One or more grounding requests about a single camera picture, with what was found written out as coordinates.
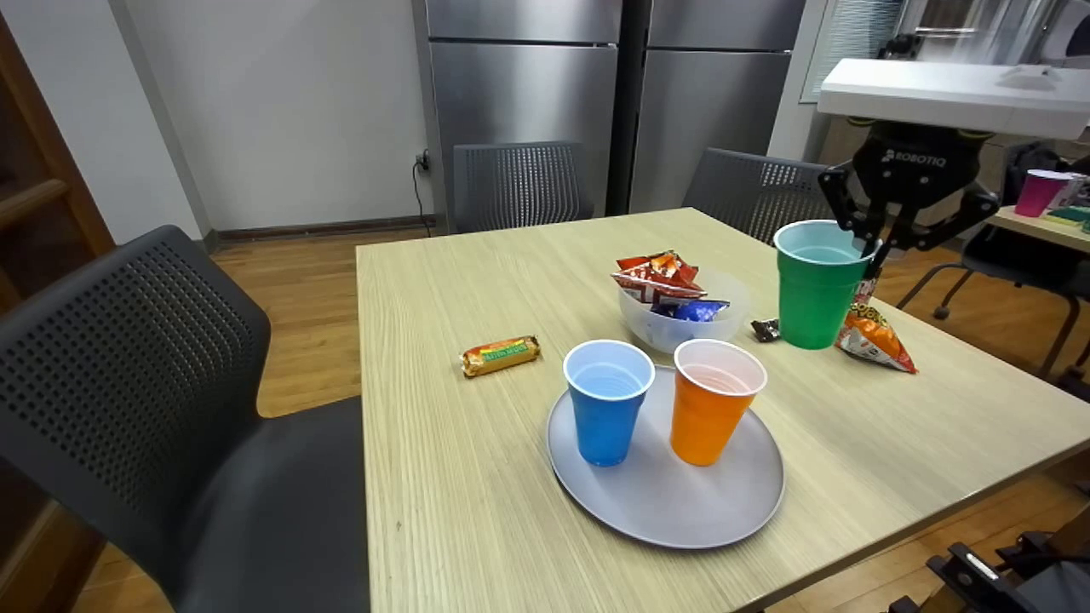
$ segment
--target wooden floor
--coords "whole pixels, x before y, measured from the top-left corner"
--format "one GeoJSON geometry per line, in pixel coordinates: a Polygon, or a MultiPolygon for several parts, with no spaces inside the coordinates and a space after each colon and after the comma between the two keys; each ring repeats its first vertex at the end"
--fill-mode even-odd
{"type": "MultiPolygon", "coordinates": [[[[215,244],[215,257],[255,297],[273,321],[273,349],[261,392],[265,414],[298,410],[308,405],[333,402],[359,392],[359,309],[354,309],[354,244],[397,242],[422,233],[420,223],[309,232],[309,233],[263,233],[229,238],[215,244]]],[[[953,252],[909,252],[885,264],[878,283],[882,300],[899,300],[924,270],[957,257],[953,252]]],[[[941,275],[926,294],[909,303],[909,314],[929,317],[937,297],[953,283],[941,275]]],[[[943,323],[953,336],[992,349],[1016,367],[1035,371],[1046,355],[1062,300],[1038,290],[1016,290],[996,280],[971,280],[953,300],[943,323]]],[[[1090,317],[1080,321],[1059,363],[1071,363],[1090,341],[1090,317]]],[[[773,609],[885,609],[899,595],[924,599],[937,577],[926,559],[953,541],[969,541],[980,553],[1009,543],[1026,529],[1059,529],[1084,508],[1084,492],[1059,481],[1059,468],[1029,472],[971,508],[816,583],[803,593],[778,602],[773,609]]],[[[158,613],[170,609],[158,586],[129,565],[115,547],[105,547],[80,613],[158,613]]]]}

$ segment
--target table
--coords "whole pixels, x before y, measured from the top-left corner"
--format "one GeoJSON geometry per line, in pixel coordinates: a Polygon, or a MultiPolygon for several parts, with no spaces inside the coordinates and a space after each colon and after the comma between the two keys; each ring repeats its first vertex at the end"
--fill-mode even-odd
{"type": "Polygon", "coordinates": [[[613,257],[659,248],[778,314],[773,252],[690,207],[359,248],[376,609],[768,605],[1090,435],[1080,398],[882,303],[918,379],[739,336],[768,362],[754,409],[786,463],[756,536],[664,550],[613,533],[555,482],[546,424],[565,349],[627,336],[613,257]],[[463,346],[510,332],[538,332],[543,362],[456,374],[463,346]]]}
{"type": "Polygon", "coordinates": [[[1071,219],[1055,219],[1055,215],[1026,219],[1026,215],[1016,215],[1016,207],[997,207],[997,215],[992,215],[989,223],[1090,255],[1090,233],[1084,232],[1080,220],[1071,220],[1071,219]]]}

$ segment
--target gray tray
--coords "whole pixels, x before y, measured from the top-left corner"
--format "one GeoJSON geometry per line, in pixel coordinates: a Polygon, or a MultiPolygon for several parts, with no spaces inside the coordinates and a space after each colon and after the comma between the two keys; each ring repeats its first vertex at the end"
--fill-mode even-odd
{"type": "Polygon", "coordinates": [[[565,392],[550,420],[555,481],[588,514],[661,547],[724,547],[770,524],[783,501],[783,455],[770,427],[748,410],[716,465],[690,465],[672,449],[672,414],[674,371],[659,371],[627,460],[593,465],[581,455],[565,392]]]}

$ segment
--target orange plastic cup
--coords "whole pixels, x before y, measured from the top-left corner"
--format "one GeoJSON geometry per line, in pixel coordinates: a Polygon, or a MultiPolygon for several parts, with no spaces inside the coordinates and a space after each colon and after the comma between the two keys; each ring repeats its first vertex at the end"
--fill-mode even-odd
{"type": "Polygon", "coordinates": [[[712,336],[678,345],[674,367],[672,449],[691,465],[712,465],[764,392],[768,371],[749,349],[712,336]]]}

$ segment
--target stainless steel refrigerator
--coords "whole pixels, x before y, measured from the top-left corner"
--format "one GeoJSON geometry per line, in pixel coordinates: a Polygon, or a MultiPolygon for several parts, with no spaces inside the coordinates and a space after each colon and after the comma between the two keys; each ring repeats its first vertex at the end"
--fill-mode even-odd
{"type": "Polygon", "coordinates": [[[607,211],[623,0],[416,0],[438,219],[452,147],[582,147],[593,211],[607,211]]]}
{"type": "Polygon", "coordinates": [[[416,0],[438,219],[460,143],[581,143],[598,215],[682,204],[706,147],[768,150],[801,10],[416,0]]]}
{"type": "Polygon", "coordinates": [[[768,154],[803,0],[648,0],[630,211],[684,204],[706,147],[768,154]]]}

